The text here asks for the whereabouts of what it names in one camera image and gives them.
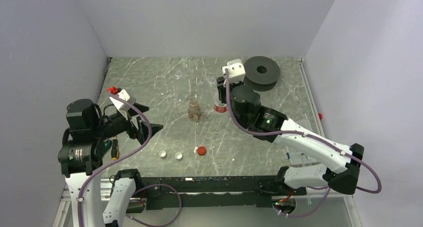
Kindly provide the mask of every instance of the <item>gray marble surface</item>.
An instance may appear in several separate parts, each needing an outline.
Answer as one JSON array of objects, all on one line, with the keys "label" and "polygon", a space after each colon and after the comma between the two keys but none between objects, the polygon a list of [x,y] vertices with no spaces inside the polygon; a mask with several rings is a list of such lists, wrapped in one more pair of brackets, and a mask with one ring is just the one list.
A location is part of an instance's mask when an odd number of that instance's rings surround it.
[{"label": "gray marble surface", "polygon": [[[213,109],[215,88],[208,78],[222,76],[221,67],[239,57],[133,57],[113,58],[101,91],[101,108],[110,104],[106,90],[124,88],[137,103],[147,105],[151,123],[164,125],[150,143],[132,157],[110,167],[104,177],[120,169],[137,168],[143,177],[249,176],[275,175],[281,166],[290,165],[286,148],[253,138],[240,131],[228,113]],[[307,96],[304,79],[295,58],[273,58],[281,68],[275,88],[260,92],[261,103],[292,118],[303,127],[318,133]],[[177,79],[175,72],[182,76]],[[202,110],[198,124],[188,119],[188,100],[197,97]],[[118,136],[121,156],[139,147],[126,133]],[[205,146],[199,156],[195,147]],[[167,158],[161,159],[160,150]],[[183,159],[175,159],[182,152]],[[111,161],[110,152],[104,163]]]}]

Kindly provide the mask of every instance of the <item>wall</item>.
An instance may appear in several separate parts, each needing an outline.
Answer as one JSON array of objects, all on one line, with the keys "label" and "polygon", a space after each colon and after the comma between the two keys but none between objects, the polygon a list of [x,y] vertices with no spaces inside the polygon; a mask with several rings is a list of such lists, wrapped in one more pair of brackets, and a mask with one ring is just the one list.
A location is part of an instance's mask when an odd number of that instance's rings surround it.
[{"label": "wall", "polygon": [[[364,226],[421,226],[423,1],[335,0],[306,72],[329,138],[361,143],[378,195],[358,192]],[[359,185],[375,189],[362,168]]]},{"label": "wall", "polygon": [[106,55],[76,0],[0,0],[0,226],[52,226],[66,106],[97,100]]},{"label": "wall", "polygon": [[334,0],[79,0],[108,56],[304,56]]}]

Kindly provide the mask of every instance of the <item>yellow and black screwdriver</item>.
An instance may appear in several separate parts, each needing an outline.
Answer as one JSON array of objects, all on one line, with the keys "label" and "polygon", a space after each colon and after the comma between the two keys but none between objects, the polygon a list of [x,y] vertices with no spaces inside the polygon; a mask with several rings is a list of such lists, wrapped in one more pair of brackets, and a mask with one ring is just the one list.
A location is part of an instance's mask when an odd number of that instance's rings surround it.
[{"label": "yellow and black screwdriver", "polygon": [[112,139],[112,150],[110,151],[112,154],[112,160],[119,159],[119,146],[118,146],[118,139],[116,136]]}]

